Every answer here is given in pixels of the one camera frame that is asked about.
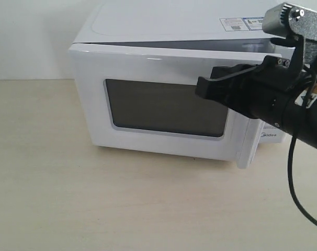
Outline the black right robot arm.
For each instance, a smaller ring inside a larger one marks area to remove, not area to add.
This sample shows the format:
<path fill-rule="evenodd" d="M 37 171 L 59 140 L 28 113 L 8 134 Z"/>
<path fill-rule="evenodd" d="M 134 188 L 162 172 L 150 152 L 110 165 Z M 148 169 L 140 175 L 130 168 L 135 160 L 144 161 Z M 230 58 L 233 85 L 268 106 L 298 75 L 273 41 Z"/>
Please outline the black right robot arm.
<path fill-rule="evenodd" d="M 286 61 L 267 55 L 259 65 L 214 67 L 213 78 L 198 78 L 195 93 L 290 135 L 298 129 L 297 138 L 317 149 L 317 94 L 302 108 L 317 74 L 307 70 L 293 75 Z"/>

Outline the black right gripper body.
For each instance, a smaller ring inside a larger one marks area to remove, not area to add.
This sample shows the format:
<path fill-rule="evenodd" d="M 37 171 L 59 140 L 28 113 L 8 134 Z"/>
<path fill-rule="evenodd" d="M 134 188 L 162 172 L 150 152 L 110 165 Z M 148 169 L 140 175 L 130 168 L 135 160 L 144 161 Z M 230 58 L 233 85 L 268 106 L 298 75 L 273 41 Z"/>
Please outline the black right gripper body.
<path fill-rule="evenodd" d="M 293 108 L 293 96 L 304 88 L 303 63 L 302 59 L 267 56 L 252 75 L 250 99 L 214 101 L 246 117 L 293 131 L 301 121 L 301 109 Z"/>

